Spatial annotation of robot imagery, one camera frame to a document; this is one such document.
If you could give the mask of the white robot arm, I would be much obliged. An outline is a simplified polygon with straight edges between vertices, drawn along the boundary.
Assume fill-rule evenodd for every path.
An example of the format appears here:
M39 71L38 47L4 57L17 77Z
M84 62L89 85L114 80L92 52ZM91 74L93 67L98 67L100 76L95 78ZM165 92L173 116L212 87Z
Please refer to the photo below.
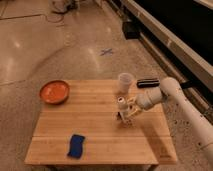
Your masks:
M166 77L157 87L138 93L129 100L128 104L130 106L136 105L137 108L129 112L127 118L131 119L143 111L148 111L167 99L174 100L180 106L183 116L191 124L204 156L213 167L213 125L188 100L175 78Z

